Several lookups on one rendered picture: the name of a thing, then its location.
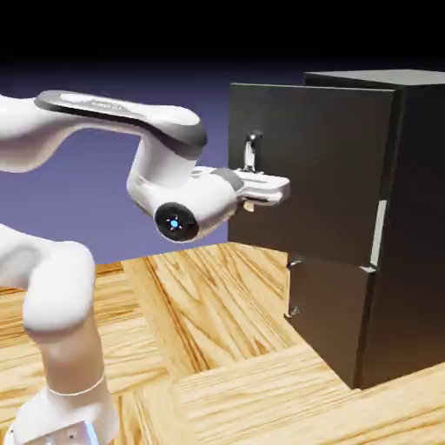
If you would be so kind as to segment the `dark grey cabinet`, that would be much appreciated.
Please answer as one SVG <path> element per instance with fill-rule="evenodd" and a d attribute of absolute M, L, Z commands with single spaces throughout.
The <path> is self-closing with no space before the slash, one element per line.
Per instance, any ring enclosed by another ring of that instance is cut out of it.
<path fill-rule="evenodd" d="M 361 386 L 445 362 L 445 72 L 312 72 L 310 86 L 395 92 Z"/>

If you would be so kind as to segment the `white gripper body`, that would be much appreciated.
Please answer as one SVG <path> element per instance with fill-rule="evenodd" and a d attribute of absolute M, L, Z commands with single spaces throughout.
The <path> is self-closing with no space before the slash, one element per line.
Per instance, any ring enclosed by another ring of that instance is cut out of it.
<path fill-rule="evenodd" d="M 249 203 L 261 206 L 274 206 L 289 196 L 290 180 L 287 177 L 271 176 L 259 172 L 235 170 L 242 180 L 237 196 Z"/>

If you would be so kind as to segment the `large dark grey cabinet door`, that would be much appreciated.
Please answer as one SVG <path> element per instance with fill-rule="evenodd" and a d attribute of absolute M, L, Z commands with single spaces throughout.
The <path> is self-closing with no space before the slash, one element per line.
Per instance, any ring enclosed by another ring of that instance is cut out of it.
<path fill-rule="evenodd" d="M 376 264 L 385 200 L 383 166 L 395 93 L 234 83 L 229 165 L 258 133 L 256 167 L 290 181 L 280 205 L 240 211 L 229 239 L 355 266 Z"/>

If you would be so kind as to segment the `silver curved door handle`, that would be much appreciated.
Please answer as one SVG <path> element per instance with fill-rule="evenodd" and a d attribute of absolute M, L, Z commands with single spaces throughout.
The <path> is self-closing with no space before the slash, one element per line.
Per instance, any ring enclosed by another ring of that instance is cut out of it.
<path fill-rule="evenodd" d="M 242 171 L 250 173 L 260 172 L 260 148 L 262 132 L 251 131 L 246 135 L 243 146 Z"/>

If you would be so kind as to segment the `small dark grey cabinet door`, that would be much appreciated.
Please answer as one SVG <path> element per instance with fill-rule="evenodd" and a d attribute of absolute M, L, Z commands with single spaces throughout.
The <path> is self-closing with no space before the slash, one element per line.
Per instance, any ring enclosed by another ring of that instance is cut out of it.
<path fill-rule="evenodd" d="M 299 257 L 296 332 L 352 389 L 361 386 L 376 269 Z"/>

